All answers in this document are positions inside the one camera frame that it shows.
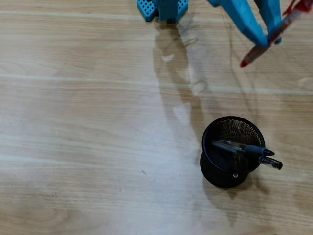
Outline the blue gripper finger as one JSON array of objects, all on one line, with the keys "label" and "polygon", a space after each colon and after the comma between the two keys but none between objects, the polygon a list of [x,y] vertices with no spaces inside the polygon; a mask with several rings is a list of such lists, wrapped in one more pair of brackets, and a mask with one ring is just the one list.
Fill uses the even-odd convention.
[{"label": "blue gripper finger", "polygon": [[221,7],[234,22],[238,30],[249,40],[261,47],[268,46],[263,33],[247,0],[208,0],[213,7]]},{"label": "blue gripper finger", "polygon": [[[281,23],[281,8],[279,0],[255,0],[259,13],[267,27],[268,35],[271,34]],[[260,24],[254,19],[254,43],[268,44],[267,36],[264,34]]]}]

